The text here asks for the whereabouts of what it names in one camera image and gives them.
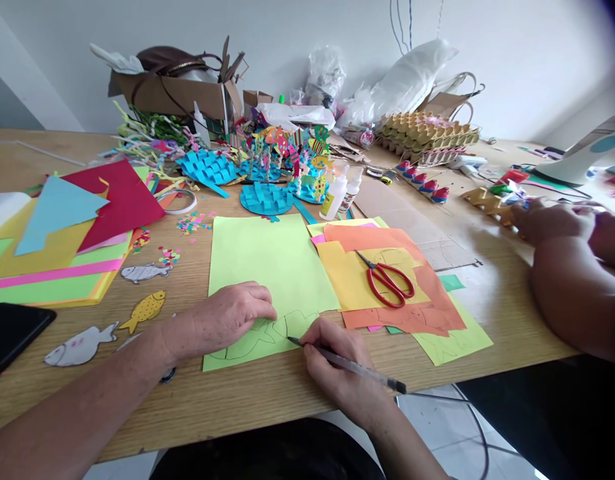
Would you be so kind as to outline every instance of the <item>mobile phone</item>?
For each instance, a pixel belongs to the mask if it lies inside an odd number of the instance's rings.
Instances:
[[[55,318],[53,310],[0,303],[0,374]]]

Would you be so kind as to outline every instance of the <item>red scissors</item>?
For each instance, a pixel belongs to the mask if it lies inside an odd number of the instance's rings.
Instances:
[[[358,253],[358,256],[362,258],[369,267],[369,270],[367,270],[367,280],[369,281],[369,287],[372,289],[372,292],[374,292],[374,295],[376,295],[376,298],[388,307],[403,308],[405,306],[405,299],[412,298],[416,293],[414,284],[409,277],[397,268],[391,267],[390,265],[385,265],[384,263],[370,262],[368,259],[363,257],[358,250],[355,250],[355,252]],[[390,270],[402,277],[402,279],[405,280],[410,293],[401,290],[400,287],[389,277],[389,275],[387,275],[385,270]],[[383,297],[376,288],[374,279],[380,281],[383,285],[390,289],[394,295],[398,297],[400,303],[391,303],[388,299]]]

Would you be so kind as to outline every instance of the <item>scissors blade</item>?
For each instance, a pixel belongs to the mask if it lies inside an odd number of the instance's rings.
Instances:
[[[373,269],[375,269],[375,268],[376,268],[376,263],[372,263],[372,262],[370,262],[368,259],[366,259],[365,257],[363,257],[363,256],[362,256],[362,253],[360,253],[358,250],[354,250],[354,251],[355,251],[356,253],[358,253],[358,256],[359,256],[360,258],[362,258],[362,259],[365,261],[365,263],[367,264],[367,266],[368,266],[370,269],[372,269],[372,270],[373,270]]]

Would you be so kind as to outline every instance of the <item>glue bottle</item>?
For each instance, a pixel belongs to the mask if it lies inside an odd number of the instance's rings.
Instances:
[[[320,208],[320,218],[323,220],[330,221],[336,215],[340,204],[345,198],[345,193],[347,193],[347,170],[349,169],[349,165],[345,167],[345,170],[342,171],[340,177],[336,177],[334,179],[334,185],[329,187],[327,191],[327,195],[325,195],[325,201],[322,202],[322,207]]]
[[[363,168],[359,168],[356,177],[354,177],[352,181],[347,184],[347,193],[345,194],[345,197],[343,198],[342,203],[338,208],[339,212],[346,213],[349,210],[349,207],[351,207],[352,202],[354,201],[354,197],[356,197],[358,190],[360,190],[360,182],[362,182],[363,170]]]

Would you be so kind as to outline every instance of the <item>red paper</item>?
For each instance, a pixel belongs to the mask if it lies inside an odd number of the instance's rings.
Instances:
[[[127,161],[102,165],[62,178],[91,193],[102,193],[107,188],[99,178],[109,184],[109,203],[99,210],[99,216],[79,251],[165,216],[163,208]]]
[[[389,325],[408,333],[433,333],[443,337],[448,337],[450,330],[466,328],[438,275],[403,230],[327,225],[324,235],[327,241],[339,241],[345,252],[401,247],[422,263],[414,268],[414,274],[418,286],[430,298],[429,302],[406,304],[400,309],[385,307],[346,311],[342,318],[347,328]]]

